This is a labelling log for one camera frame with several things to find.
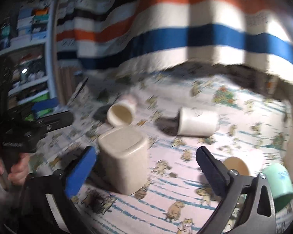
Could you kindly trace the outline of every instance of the human hand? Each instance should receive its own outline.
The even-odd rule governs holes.
[[[29,154],[20,153],[20,161],[13,165],[11,168],[11,173],[8,175],[8,180],[10,180],[14,185],[23,185],[27,174],[29,173],[28,168]],[[0,175],[4,172],[4,167],[0,160]]]

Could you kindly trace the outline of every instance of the container lid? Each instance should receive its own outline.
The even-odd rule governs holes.
[[[98,138],[100,150],[114,158],[126,157],[147,143],[148,139],[132,126],[111,129]]]

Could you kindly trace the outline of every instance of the white cup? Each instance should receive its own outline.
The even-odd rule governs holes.
[[[178,135],[210,137],[219,128],[219,115],[212,111],[181,107]]]
[[[114,127],[130,125],[135,118],[137,100],[130,94],[121,95],[109,108],[106,114],[107,121]]]

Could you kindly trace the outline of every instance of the patterned fabric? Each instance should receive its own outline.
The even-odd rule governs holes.
[[[114,192],[99,156],[94,171],[72,198],[99,233],[196,233],[219,201],[195,160],[196,149],[202,145],[219,160],[259,148],[265,156],[263,168],[283,163],[291,108],[287,102],[248,90],[254,82],[252,70],[187,64],[116,80],[112,74],[92,74],[87,86],[69,103],[75,115],[73,125],[48,133],[30,159],[33,171],[44,175],[65,168],[85,146],[97,147],[98,136],[111,128],[105,123],[105,114],[119,94],[137,97],[133,125],[150,140],[148,182],[131,196]],[[176,136],[175,117],[181,106],[217,111],[219,130],[209,138]],[[240,206],[225,230],[233,227]],[[292,207],[289,204],[277,214],[278,233],[293,219]]]
[[[122,75],[185,61],[246,64],[293,84],[284,0],[60,0],[60,66]]]

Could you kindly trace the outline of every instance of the beige container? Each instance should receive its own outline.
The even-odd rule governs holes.
[[[107,131],[98,138],[101,160],[111,185],[131,195],[147,182],[149,141],[131,126]]]

